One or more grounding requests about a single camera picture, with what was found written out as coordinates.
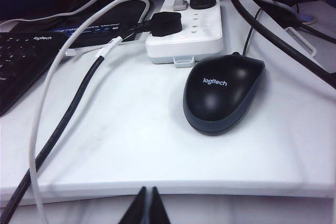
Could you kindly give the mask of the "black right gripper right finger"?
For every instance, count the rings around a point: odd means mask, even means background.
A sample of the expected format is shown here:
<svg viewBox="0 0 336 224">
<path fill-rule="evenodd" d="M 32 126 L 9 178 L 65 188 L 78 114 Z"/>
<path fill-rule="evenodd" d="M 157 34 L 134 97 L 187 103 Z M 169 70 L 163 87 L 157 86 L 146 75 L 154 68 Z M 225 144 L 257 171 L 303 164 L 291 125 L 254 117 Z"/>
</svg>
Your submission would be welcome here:
<svg viewBox="0 0 336 224">
<path fill-rule="evenodd" d="M 163 201 L 157 187 L 152 188 L 152 199 L 150 205 L 150 223 L 151 224 L 170 224 Z"/>
</svg>

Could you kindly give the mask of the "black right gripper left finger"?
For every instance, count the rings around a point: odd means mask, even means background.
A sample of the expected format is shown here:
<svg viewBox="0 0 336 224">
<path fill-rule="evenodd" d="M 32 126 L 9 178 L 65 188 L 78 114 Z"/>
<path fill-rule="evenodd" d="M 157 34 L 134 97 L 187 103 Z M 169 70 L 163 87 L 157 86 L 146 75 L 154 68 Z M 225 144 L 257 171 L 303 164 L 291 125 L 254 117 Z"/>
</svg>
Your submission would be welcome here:
<svg viewBox="0 0 336 224">
<path fill-rule="evenodd" d="M 145 210 L 146 188 L 142 187 L 122 217 L 123 224 L 141 223 Z"/>
</svg>

